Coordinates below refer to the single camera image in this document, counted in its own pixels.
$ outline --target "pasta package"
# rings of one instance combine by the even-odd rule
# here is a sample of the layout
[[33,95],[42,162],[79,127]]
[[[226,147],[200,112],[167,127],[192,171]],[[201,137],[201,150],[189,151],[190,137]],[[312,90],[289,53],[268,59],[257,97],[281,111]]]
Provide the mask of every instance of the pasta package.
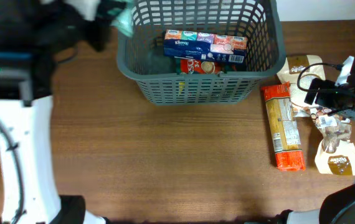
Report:
[[262,88],[272,132],[277,168],[305,170],[301,141],[290,101],[290,83]]

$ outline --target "wooden table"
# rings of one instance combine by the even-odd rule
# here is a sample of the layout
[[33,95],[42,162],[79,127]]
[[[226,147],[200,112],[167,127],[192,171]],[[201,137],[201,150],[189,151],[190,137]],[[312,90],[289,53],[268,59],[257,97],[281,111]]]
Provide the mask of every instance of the wooden table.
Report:
[[[287,54],[332,63],[355,54],[355,21],[284,22],[283,31]],[[259,90],[237,105],[152,105],[118,71],[117,44],[115,32],[104,53],[82,44],[78,59],[55,74],[52,152],[60,194],[83,195],[89,210],[111,219],[187,222],[319,208],[353,182],[319,174],[314,158],[322,136],[306,118],[298,127],[307,170],[277,170]],[[338,73],[326,74],[334,80]],[[2,201],[0,175],[0,214]]]

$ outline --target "cable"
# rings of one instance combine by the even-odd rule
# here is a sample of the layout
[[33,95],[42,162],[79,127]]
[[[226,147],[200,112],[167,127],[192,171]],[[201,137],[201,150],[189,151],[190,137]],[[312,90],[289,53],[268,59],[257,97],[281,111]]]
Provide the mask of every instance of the cable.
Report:
[[2,125],[1,122],[0,122],[0,132],[3,134],[4,138],[6,139],[7,151],[11,151],[12,157],[14,160],[14,164],[16,165],[17,181],[18,181],[18,185],[19,185],[20,199],[19,199],[18,209],[16,210],[16,214],[14,215],[12,222],[11,222],[11,224],[16,224],[20,220],[22,215],[24,214],[24,211],[23,211],[23,209],[24,209],[24,186],[22,184],[22,174],[21,174],[19,158],[18,158],[18,154],[16,152],[16,149],[18,148],[18,143],[14,143],[9,132]]
[[355,93],[353,93],[351,91],[339,89],[339,88],[337,88],[337,89],[320,89],[320,90],[309,90],[309,89],[302,88],[300,86],[300,80],[301,80],[302,75],[309,68],[311,68],[313,66],[316,66],[316,65],[327,65],[327,66],[333,67],[333,68],[335,68],[337,70],[341,70],[342,69],[342,65],[334,65],[334,64],[331,64],[331,63],[324,63],[324,62],[314,63],[312,65],[309,65],[309,66],[307,66],[305,69],[303,69],[301,71],[300,75],[298,76],[298,81],[296,81],[296,84],[298,85],[298,88],[300,90],[308,92],[308,93],[340,93],[340,94],[348,95],[348,96],[351,96],[351,97],[355,98]]
[[72,55],[69,56],[69,57],[67,57],[67,58],[65,58],[65,59],[59,60],[57,63],[58,63],[59,65],[65,64],[65,63],[70,63],[70,62],[72,62],[72,61],[75,60],[75,58],[77,57],[78,53],[79,53],[78,47],[77,47],[77,46],[74,46],[74,47],[73,47],[73,53],[72,53]]

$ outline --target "basket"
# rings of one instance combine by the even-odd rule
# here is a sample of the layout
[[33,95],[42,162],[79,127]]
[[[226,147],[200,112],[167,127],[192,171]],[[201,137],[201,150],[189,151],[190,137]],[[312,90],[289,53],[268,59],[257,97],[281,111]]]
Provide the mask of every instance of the basket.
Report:
[[[285,63],[275,0],[139,0],[132,15],[134,36],[118,33],[118,68],[156,105],[237,103]],[[245,71],[177,74],[163,56],[167,29],[247,37]]]

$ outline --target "kleenex logo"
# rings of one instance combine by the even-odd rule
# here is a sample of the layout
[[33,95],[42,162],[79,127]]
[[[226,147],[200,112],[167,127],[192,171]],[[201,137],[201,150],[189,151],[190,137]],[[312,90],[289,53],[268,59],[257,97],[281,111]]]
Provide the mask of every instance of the kleenex logo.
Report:
[[177,41],[175,41],[175,44],[177,44],[177,45],[186,45],[186,46],[188,46],[188,45],[189,45],[189,42],[187,42],[187,41],[180,41],[180,40],[177,40]]

